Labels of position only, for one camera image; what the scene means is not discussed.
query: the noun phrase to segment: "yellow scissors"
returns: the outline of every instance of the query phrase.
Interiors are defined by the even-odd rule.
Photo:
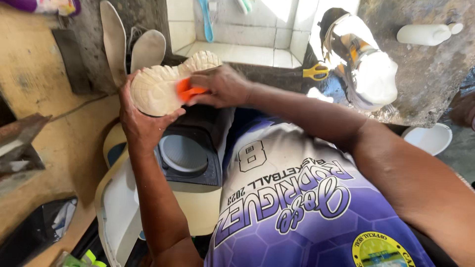
[[[303,77],[304,78],[311,78],[314,81],[322,81],[322,80],[325,80],[328,77],[328,71],[329,71],[329,69],[328,69],[327,66],[324,66],[324,65],[318,63],[313,68],[304,69]]]

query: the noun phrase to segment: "jersey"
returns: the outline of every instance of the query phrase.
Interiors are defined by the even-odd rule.
[[[429,267],[383,195],[334,145],[261,120],[234,144],[206,266]]]

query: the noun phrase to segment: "person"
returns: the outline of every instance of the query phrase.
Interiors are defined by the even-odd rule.
[[[185,110],[140,113],[134,75],[120,117],[155,266],[474,266],[475,195],[449,167],[357,112],[250,82],[226,65],[191,76],[210,93],[188,105],[272,117],[256,117],[228,144],[203,261],[153,153]]]

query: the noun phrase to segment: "bottle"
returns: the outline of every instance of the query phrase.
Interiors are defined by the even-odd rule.
[[[31,13],[74,16],[81,11],[79,0],[0,0],[0,2]]]
[[[402,27],[398,32],[398,41],[405,44],[436,46],[452,36],[445,24],[416,25]]]

